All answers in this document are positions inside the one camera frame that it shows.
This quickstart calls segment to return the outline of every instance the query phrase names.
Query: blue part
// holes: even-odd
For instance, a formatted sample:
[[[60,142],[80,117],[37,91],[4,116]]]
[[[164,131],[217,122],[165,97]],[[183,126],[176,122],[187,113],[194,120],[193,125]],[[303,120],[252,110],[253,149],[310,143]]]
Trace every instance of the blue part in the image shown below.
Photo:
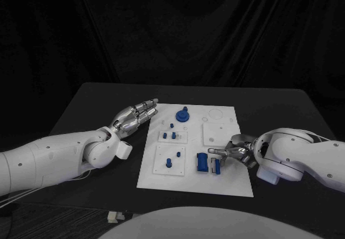
[[[214,160],[214,174],[220,174],[220,162],[219,159]]]
[[[173,164],[171,164],[171,159],[167,158],[167,168],[170,168],[171,166],[173,166]]]
[[[189,113],[186,106],[183,107],[183,110],[176,113],[176,120],[178,122],[186,122],[189,120]]]
[[[197,153],[197,171],[199,172],[207,172],[207,166],[206,166],[206,153]]]

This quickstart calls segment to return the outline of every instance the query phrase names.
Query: white object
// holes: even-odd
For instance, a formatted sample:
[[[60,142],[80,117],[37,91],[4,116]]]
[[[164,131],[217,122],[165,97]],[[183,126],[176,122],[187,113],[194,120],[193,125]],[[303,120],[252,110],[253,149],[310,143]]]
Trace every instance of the white object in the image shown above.
[[[220,208],[167,208],[139,215],[99,239],[320,239],[298,228],[258,215]]]
[[[89,163],[82,162],[83,151]],[[59,184],[87,170],[103,167],[115,155],[125,159],[129,151],[131,146],[118,140],[106,127],[37,139],[0,152],[0,195]]]
[[[167,158],[171,160],[171,167],[167,168]],[[184,147],[171,145],[157,145],[154,155],[152,173],[163,175],[184,175]]]
[[[176,132],[176,131],[160,131],[158,134],[158,142],[161,143],[187,143],[187,132]]]
[[[230,137],[239,134],[238,124],[229,123],[203,123],[203,146],[225,147]]]
[[[184,106],[187,107],[189,120],[178,122],[174,115]],[[207,150],[207,147],[203,146],[202,124],[206,122],[236,125],[233,107],[157,104],[155,109],[160,113],[150,122],[137,187],[252,197],[248,170],[235,159],[226,160],[220,168],[220,175],[216,175],[210,172],[210,158],[216,158],[217,155],[207,154],[209,172],[199,173],[196,171],[196,154],[206,153]],[[160,132],[171,131],[170,123],[173,123],[174,132],[187,132],[186,144],[158,142]],[[157,145],[184,147],[183,176],[152,173]]]
[[[258,150],[264,142],[269,146],[262,157]],[[304,132],[290,128],[275,129],[259,136],[253,146],[253,156],[259,164],[256,176],[277,184],[278,178],[300,181],[307,171],[326,187],[345,192],[343,152],[343,142],[313,143]]]
[[[108,223],[118,223],[116,220],[124,220],[124,219],[125,218],[124,218],[122,213],[109,211],[109,213],[108,213]]]

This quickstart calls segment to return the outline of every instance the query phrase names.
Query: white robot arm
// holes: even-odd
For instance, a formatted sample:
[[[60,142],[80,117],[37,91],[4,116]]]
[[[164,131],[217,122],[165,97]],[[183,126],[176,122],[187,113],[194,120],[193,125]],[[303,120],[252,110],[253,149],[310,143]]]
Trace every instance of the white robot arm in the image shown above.
[[[248,168],[258,163],[256,176],[271,184],[279,178],[300,181],[305,171],[326,187],[345,192],[345,143],[314,142],[305,132],[278,128],[256,139],[236,134],[225,149],[207,152],[220,155],[220,161],[235,158]]]
[[[121,141],[157,114],[157,99],[126,107],[108,127],[54,135],[0,152],[0,196],[24,189],[59,184],[102,168],[113,156],[126,159],[131,146]]]

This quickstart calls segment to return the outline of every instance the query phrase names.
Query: robotic hand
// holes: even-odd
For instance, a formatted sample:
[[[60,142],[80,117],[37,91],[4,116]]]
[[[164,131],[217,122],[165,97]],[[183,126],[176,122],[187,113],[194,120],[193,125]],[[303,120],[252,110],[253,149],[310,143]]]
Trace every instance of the robotic hand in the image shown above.
[[[108,127],[37,139],[0,152],[0,196],[59,184],[102,168],[113,156],[126,159],[131,146],[121,141],[155,114],[157,99],[126,107]]]
[[[345,143],[314,142],[311,132],[278,128],[258,138],[236,134],[225,149],[207,149],[220,155],[220,166],[226,158],[236,159],[248,168],[259,164],[256,176],[271,184],[278,179],[300,181],[304,171],[326,186],[345,192]]]

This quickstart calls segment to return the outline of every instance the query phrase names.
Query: white board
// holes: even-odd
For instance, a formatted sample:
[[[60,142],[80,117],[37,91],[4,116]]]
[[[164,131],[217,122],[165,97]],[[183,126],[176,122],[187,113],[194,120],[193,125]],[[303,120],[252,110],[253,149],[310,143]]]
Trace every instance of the white board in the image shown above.
[[[183,106],[187,107],[189,120],[178,122],[174,115]],[[230,136],[239,133],[233,107],[157,104],[155,109],[158,114],[150,122],[137,187],[252,197],[246,167],[235,159],[226,159],[225,166],[220,167],[220,174],[212,173],[210,158],[219,158],[219,156],[209,154],[206,152],[209,146],[203,145],[203,123],[216,123],[223,126],[222,134],[212,135],[216,142],[223,141],[223,134],[229,137],[229,141]],[[180,141],[173,143],[170,140],[168,142],[158,141],[161,131],[165,133],[186,132],[186,143]],[[183,176],[152,173],[157,145],[183,146]],[[196,171],[196,154],[200,152],[207,154],[207,173]]]

